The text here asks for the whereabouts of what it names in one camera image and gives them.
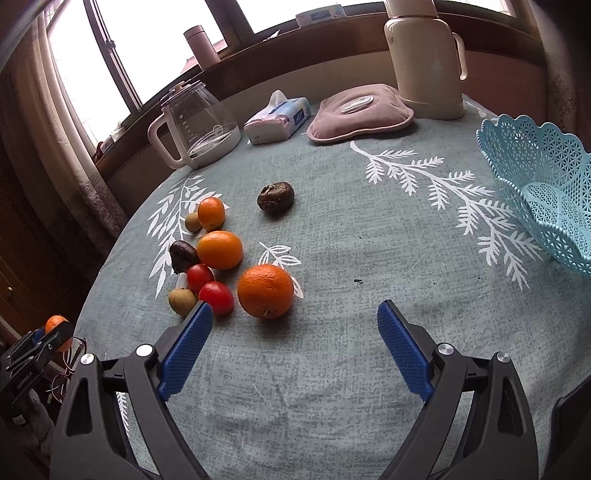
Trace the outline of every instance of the orange fruit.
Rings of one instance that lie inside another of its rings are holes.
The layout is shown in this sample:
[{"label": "orange fruit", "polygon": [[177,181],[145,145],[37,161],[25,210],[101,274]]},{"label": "orange fruit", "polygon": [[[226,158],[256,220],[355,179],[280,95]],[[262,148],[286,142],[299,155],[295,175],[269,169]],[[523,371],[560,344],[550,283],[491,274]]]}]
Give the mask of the orange fruit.
[{"label": "orange fruit", "polygon": [[197,207],[197,216],[208,232],[220,228],[226,219],[226,209],[220,199],[208,197]]},{"label": "orange fruit", "polygon": [[201,237],[197,244],[201,263],[217,270],[230,270],[242,260],[242,242],[232,232],[215,230]]},{"label": "orange fruit", "polygon": [[246,270],[238,280],[238,300],[250,315],[275,319],[290,309],[294,301],[294,284],[289,273],[270,264]]},{"label": "orange fruit", "polygon": [[[50,317],[49,320],[45,322],[45,334],[47,335],[55,327],[57,327],[61,322],[67,322],[66,318],[62,317],[61,315],[54,315],[53,317]],[[67,352],[71,346],[72,346],[72,339],[70,338],[69,340],[66,340],[66,343],[64,343],[61,347],[59,347],[57,349],[57,351],[58,352]]]}]

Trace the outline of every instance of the kettle handle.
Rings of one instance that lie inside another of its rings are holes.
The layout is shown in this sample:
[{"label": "kettle handle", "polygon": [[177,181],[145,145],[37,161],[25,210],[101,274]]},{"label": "kettle handle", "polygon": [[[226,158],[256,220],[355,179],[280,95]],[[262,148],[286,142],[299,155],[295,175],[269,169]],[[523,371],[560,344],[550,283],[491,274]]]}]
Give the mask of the kettle handle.
[{"label": "kettle handle", "polygon": [[154,120],[148,127],[148,140],[150,144],[156,149],[156,152],[162,157],[166,165],[170,168],[181,168],[184,166],[182,159],[175,160],[173,156],[166,150],[166,147],[162,144],[158,138],[157,130],[166,123],[164,114],[162,113],[156,120]]},{"label": "kettle handle", "polygon": [[468,65],[466,64],[466,49],[464,48],[464,41],[461,36],[457,33],[452,33],[453,39],[457,44],[457,55],[460,59],[460,80],[466,80],[468,78]]}]

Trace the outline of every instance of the dark mushroom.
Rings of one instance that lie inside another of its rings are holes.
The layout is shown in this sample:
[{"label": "dark mushroom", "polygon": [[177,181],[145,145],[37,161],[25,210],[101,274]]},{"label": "dark mushroom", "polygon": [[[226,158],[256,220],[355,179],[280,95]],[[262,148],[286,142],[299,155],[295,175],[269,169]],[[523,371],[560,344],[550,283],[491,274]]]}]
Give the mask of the dark mushroom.
[{"label": "dark mushroom", "polygon": [[296,193],[289,183],[278,181],[264,187],[256,203],[263,212],[276,215],[288,210],[294,203],[295,196]]},{"label": "dark mushroom", "polygon": [[175,273],[186,273],[191,265],[200,263],[197,250],[183,240],[176,240],[168,251]]}]

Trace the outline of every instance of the wooden cabinet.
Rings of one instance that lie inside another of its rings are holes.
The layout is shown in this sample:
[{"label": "wooden cabinet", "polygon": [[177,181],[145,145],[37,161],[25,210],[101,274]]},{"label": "wooden cabinet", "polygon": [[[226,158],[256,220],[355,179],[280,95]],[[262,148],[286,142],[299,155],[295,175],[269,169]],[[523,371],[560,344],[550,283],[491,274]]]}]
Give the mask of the wooden cabinet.
[{"label": "wooden cabinet", "polygon": [[0,140],[0,316],[20,335],[55,314],[75,322],[89,289],[38,220]]}]

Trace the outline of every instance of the metal bolt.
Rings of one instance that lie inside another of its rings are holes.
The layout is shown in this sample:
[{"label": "metal bolt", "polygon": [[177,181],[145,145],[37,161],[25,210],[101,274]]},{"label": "metal bolt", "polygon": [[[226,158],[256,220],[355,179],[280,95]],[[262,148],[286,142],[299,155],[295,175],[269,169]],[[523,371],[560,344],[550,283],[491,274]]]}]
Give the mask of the metal bolt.
[{"label": "metal bolt", "polygon": [[85,353],[82,355],[82,358],[80,358],[80,363],[82,365],[89,365],[93,361],[95,361],[95,356],[92,353]]},{"label": "metal bolt", "polygon": [[505,352],[497,352],[496,359],[502,364],[508,364],[511,361],[511,357]]},{"label": "metal bolt", "polygon": [[437,347],[437,350],[442,355],[451,355],[454,352],[453,347],[449,343],[442,343]]},{"label": "metal bolt", "polygon": [[147,343],[140,345],[135,349],[135,353],[138,356],[148,356],[151,355],[154,351],[154,347],[152,345],[148,345]]}]

